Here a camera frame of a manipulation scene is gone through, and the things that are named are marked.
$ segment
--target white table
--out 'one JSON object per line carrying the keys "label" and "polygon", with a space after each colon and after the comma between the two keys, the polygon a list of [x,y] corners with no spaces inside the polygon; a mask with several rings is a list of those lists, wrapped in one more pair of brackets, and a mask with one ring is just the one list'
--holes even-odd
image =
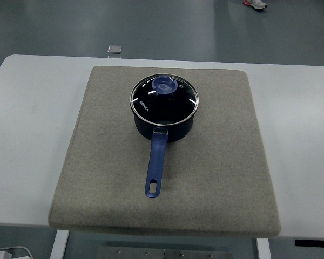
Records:
{"label": "white table", "polygon": [[48,225],[87,80],[98,65],[245,71],[280,236],[324,239],[324,67],[318,66],[10,56],[0,67],[0,224]]}

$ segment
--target lid knob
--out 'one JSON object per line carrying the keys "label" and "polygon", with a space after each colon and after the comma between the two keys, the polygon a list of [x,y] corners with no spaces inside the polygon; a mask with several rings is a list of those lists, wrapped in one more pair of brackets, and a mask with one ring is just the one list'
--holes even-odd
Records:
{"label": "lid knob", "polygon": [[159,94],[170,94],[178,88],[178,83],[169,76],[159,76],[152,81],[152,88]]}

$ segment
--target gray floor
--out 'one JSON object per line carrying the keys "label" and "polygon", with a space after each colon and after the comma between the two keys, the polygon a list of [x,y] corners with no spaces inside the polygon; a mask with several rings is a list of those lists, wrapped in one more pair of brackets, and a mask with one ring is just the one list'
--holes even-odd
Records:
{"label": "gray floor", "polygon": [[[324,66],[324,0],[265,2],[267,9],[255,11],[241,0],[0,0],[0,65],[11,54],[107,57],[114,44],[123,46],[122,58]],[[50,230],[40,231],[46,243],[31,246],[49,248]],[[16,236],[38,233],[5,227],[0,246],[24,245]],[[70,238],[104,238],[89,235]],[[324,250],[292,243],[273,241],[273,258],[324,258]]]}

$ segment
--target small metal object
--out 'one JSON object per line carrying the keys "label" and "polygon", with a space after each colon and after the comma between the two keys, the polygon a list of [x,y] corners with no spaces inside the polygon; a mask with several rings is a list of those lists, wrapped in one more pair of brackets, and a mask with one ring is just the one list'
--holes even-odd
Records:
{"label": "small metal object", "polygon": [[110,53],[110,54],[120,54],[121,53],[121,49],[122,49],[122,46],[110,45],[108,47],[107,53]]}

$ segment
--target white cable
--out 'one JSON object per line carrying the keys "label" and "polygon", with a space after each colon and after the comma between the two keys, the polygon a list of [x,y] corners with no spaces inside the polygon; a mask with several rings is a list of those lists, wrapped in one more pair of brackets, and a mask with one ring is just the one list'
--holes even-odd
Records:
{"label": "white cable", "polygon": [[26,247],[21,247],[21,246],[17,246],[17,247],[2,247],[2,248],[0,248],[0,251],[7,250],[7,249],[14,249],[14,248],[22,248],[22,249],[25,249],[29,253],[29,256],[31,257],[31,259],[33,259],[30,250],[28,248],[26,248]]}

